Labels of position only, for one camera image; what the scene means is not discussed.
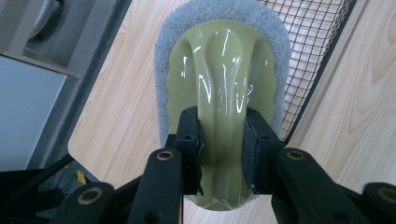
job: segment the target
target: wire mesh cage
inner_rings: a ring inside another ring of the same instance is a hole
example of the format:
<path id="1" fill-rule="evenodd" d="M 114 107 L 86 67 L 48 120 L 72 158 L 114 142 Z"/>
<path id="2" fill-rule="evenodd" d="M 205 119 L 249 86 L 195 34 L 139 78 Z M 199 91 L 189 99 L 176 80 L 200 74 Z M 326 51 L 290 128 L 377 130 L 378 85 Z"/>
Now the wire mesh cage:
<path id="1" fill-rule="evenodd" d="M 289 31 L 292 50 L 281 140 L 287 144 L 356 0 L 261 0 Z"/>

